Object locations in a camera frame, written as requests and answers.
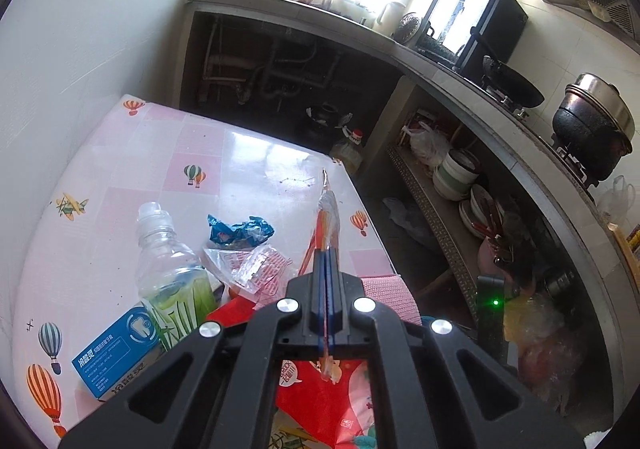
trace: shelf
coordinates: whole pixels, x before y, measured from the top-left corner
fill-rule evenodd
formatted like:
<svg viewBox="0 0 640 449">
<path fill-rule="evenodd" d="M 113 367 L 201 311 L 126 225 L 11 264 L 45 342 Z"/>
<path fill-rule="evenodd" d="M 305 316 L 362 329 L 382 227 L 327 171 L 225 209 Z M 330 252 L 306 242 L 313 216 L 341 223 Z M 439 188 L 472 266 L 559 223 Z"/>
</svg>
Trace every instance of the shelf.
<svg viewBox="0 0 640 449">
<path fill-rule="evenodd" d="M 466 305 L 477 321 L 476 280 L 481 241 L 465 228 L 458 213 L 458 203 L 436 193 L 425 167 L 409 149 L 392 144 L 387 152 L 429 223 L 462 290 Z"/>
</svg>

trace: white wall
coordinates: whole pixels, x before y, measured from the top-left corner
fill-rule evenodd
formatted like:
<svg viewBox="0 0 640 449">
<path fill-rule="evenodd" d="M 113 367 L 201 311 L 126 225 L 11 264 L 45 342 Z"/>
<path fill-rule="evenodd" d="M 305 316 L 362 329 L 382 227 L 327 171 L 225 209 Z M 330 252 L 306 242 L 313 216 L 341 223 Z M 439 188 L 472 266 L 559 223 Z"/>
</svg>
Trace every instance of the white wall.
<svg viewBox="0 0 640 449">
<path fill-rule="evenodd" d="M 183 0 L 12 0 L 0 20 L 0 379 L 14 298 L 68 159 L 124 93 L 164 101 Z"/>
<path fill-rule="evenodd" d="M 615 84 L 640 130 L 640 56 L 598 26 L 542 0 L 518 0 L 529 15 L 510 66 L 527 77 L 545 96 L 530 110 L 528 124 L 550 140 L 552 120 L 564 97 L 564 88 L 581 73 L 592 73 Z M 635 151 L 621 159 L 609 180 L 591 190 L 597 197 L 612 185 L 618 174 L 638 187 L 638 201 L 627 215 L 628 231 L 640 222 L 640 138 L 632 140 Z"/>
</svg>

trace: pink table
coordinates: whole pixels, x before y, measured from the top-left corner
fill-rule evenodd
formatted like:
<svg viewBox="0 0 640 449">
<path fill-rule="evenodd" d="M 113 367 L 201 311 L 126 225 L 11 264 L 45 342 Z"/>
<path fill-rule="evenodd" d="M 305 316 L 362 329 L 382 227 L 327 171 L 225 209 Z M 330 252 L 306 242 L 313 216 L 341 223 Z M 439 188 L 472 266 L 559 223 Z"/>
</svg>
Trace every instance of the pink table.
<svg viewBox="0 0 640 449">
<path fill-rule="evenodd" d="M 189 184 L 185 176 L 190 165 L 206 173 L 199 184 Z M 160 202 L 171 213 L 178 237 L 195 251 L 209 237 L 207 214 L 227 223 L 261 216 L 274 226 L 270 243 L 298 267 L 314 227 L 322 168 L 340 208 L 340 269 L 375 277 L 366 285 L 372 297 L 380 298 L 388 288 L 392 298 L 404 296 L 398 299 L 401 316 L 416 317 L 402 280 L 376 277 L 394 269 L 341 164 L 290 143 L 124 96 L 60 178 L 24 264 L 14 318 L 17 405 L 41 440 L 51 448 L 59 442 L 51 419 L 29 391 L 27 368 L 38 364 L 54 379 L 66 429 L 99 405 L 70 361 L 138 301 L 140 204 Z M 38 342 L 46 322 L 62 334 L 59 375 Z"/>
</svg>

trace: stacked bowl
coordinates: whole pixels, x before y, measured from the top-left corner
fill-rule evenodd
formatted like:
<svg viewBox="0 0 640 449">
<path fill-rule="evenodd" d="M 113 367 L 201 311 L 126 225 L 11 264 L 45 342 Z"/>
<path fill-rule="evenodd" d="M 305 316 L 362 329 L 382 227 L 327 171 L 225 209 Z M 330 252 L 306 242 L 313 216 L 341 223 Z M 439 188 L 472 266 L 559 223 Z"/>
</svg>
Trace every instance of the stacked bowl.
<svg viewBox="0 0 640 449">
<path fill-rule="evenodd" d="M 433 172 L 433 186 L 444 199 L 459 202 L 468 197 L 480 169 L 476 156 L 463 149 L 451 149 Z"/>
</svg>

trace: blue toothpaste box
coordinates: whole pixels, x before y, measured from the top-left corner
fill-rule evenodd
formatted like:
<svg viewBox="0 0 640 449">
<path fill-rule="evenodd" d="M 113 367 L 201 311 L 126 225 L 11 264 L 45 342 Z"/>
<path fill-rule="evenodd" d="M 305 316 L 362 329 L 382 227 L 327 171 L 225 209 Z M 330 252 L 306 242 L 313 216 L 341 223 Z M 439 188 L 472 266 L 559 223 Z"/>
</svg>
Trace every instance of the blue toothpaste box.
<svg viewBox="0 0 640 449">
<path fill-rule="evenodd" d="M 107 400 L 164 353 L 142 304 L 134 306 L 73 359 L 94 397 Z"/>
</svg>

